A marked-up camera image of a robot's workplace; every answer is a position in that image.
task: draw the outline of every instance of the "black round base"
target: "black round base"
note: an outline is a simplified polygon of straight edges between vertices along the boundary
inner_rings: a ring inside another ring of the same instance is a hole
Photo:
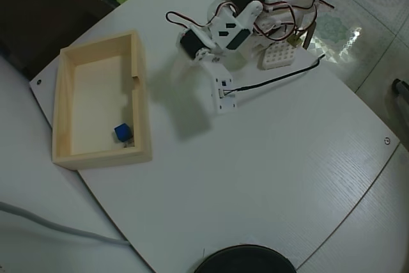
[[[207,257],[195,273],[295,273],[282,254],[263,246],[240,245]]]

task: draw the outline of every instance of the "tile floor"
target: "tile floor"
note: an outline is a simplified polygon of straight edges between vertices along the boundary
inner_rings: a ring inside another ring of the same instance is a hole
[[[409,0],[326,0],[309,50],[325,52],[331,70],[409,149],[409,105],[396,98],[395,78],[409,83]]]

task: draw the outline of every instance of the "blue cube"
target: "blue cube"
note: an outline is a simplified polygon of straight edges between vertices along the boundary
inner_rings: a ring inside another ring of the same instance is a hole
[[[125,123],[115,127],[115,134],[121,142],[126,142],[133,137],[132,130]]]

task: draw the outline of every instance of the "wooden box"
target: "wooden box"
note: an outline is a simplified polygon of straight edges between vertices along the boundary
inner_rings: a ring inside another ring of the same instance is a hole
[[[61,49],[52,160],[68,169],[151,160],[143,45],[135,31]],[[114,128],[126,123],[134,146]]]

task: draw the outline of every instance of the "white robotic arm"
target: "white robotic arm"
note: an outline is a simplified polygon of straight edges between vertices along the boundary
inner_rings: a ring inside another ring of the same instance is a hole
[[[240,52],[249,58],[263,49],[275,47],[286,58],[276,57],[271,52],[263,62],[263,68],[290,65],[294,47],[287,42],[292,36],[301,35],[316,19],[320,0],[215,0],[208,9],[208,22],[200,25],[177,12],[168,12],[190,22],[185,27],[177,46],[185,68],[201,66],[212,79],[212,96],[218,113],[236,108],[233,77],[220,62],[229,52]],[[314,12],[313,22],[301,27],[304,15]]]

